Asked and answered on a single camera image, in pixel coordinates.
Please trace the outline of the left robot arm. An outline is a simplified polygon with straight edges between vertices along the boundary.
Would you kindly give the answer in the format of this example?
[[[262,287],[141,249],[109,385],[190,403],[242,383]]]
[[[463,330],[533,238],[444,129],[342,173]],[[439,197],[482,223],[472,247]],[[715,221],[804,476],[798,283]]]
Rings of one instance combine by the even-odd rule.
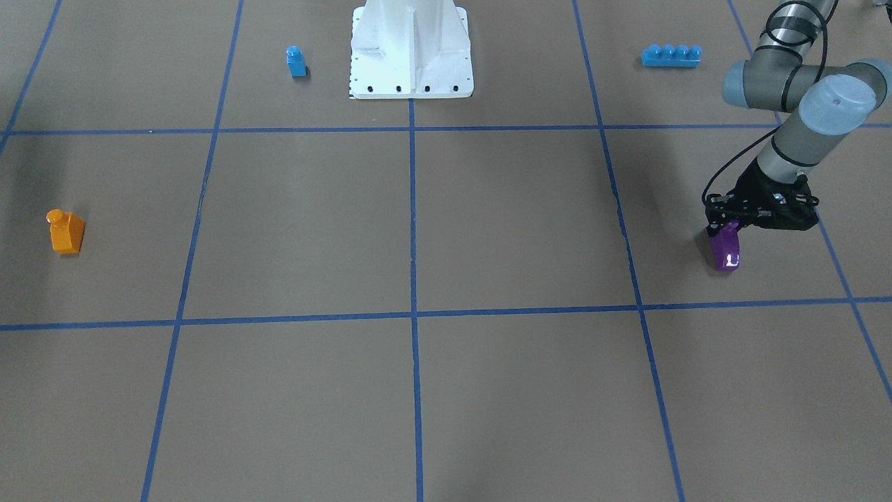
[[[762,147],[724,195],[702,194],[708,237],[734,236],[755,226],[806,231],[819,222],[807,177],[844,138],[890,98],[890,64],[861,59],[847,66],[805,58],[827,27],[837,2],[784,1],[768,16],[751,57],[723,80],[728,104],[785,112],[783,124],[756,141]]]

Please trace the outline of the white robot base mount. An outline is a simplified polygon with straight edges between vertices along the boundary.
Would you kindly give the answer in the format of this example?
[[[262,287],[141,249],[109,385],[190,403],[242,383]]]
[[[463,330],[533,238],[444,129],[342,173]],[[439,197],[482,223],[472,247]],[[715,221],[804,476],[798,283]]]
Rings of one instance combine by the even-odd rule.
[[[466,9],[452,1],[367,1],[351,20],[349,98],[452,99],[474,93]]]

